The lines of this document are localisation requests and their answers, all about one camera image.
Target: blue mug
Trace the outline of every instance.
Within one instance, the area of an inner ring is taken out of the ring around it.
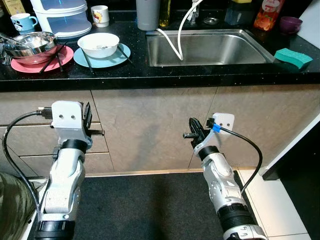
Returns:
[[[35,25],[38,24],[38,19],[35,16],[30,16],[29,13],[15,14],[11,16],[11,21],[19,34],[34,32]]]

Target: bottle cap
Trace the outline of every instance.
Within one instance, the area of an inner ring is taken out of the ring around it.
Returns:
[[[248,4],[252,2],[252,0],[232,0],[232,1],[238,4]]]

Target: faucet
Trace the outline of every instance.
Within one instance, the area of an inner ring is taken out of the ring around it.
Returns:
[[[198,1],[200,0],[192,0],[192,6],[194,6]],[[189,21],[190,24],[195,24],[196,23],[196,18],[199,17],[199,4],[196,6],[195,9],[189,14],[187,17],[187,20]]]

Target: stainless steel sink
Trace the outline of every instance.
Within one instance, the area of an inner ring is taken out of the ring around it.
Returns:
[[[178,31],[165,31],[178,49]],[[149,65],[152,67],[265,64],[274,57],[241,29],[183,30],[183,61],[158,31],[146,33]]]

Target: dishes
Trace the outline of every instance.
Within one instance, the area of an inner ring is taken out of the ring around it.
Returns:
[[[74,51],[70,47],[65,46],[61,49],[61,51],[58,54],[61,61],[61,65],[65,65],[74,56]],[[46,63],[43,62],[39,64],[25,65],[13,59],[11,62],[11,67],[14,70],[17,70],[22,73],[39,73],[45,64]],[[57,68],[59,68],[59,63],[57,58],[55,58],[44,71],[48,72],[50,70],[57,69]]]
[[[280,19],[279,28],[283,34],[295,34],[299,32],[302,22],[293,16],[283,16]]]
[[[111,33],[98,32],[81,37],[77,43],[89,57],[101,59],[115,53],[119,37]]]
[[[34,65],[46,62],[57,50],[57,39],[51,32],[37,31],[14,37],[30,49],[20,50],[18,46],[5,44],[5,52],[20,64]]]
[[[123,52],[128,57],[130,56],[131,51],[130,51],[129,47],[127,47],[123,43],[119,43],[119,47],[123,50]],[[107,56],[105,58],[93,58],[90,56],[88,56],[88,58],[91,63],[91,66],[96,69],[112,67],[112,66],[121,64],[127,60],[127,58],[119,50],[117,50],[113,55]],[[88,63],[85,59],[85,56],[84,56],[83,52],[81,51],[81,48],[78,48],[74,52],[73,59],[77,64],[84,66],[84,67],[87,67],[87,68],[89,67]]]

